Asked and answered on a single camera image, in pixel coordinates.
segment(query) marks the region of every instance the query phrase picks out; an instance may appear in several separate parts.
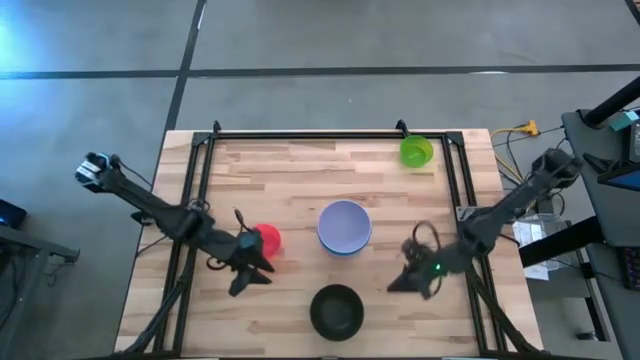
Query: red cup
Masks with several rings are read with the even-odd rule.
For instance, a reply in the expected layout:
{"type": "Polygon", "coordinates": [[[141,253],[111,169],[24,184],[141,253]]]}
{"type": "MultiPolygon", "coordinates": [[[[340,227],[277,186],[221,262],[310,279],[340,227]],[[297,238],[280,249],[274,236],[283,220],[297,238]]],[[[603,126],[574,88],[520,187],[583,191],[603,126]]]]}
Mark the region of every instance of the red cup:
{"type": "Polygon", "coordinates": [[[273,225],[269,224],[258,224],[256,225],[256,229],[260,231],[260,236],[263,241],[262,255],[269,259],[280,249],[280,232],[273,225]]]}

